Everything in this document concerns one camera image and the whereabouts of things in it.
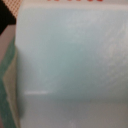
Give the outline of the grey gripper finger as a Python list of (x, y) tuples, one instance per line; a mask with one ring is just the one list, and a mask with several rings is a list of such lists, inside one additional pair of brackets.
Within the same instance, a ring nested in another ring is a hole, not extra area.
[(17, 49), (11, 42), (0, 63), (0, 117), (4, 128), (20, 128), (17, 106)]

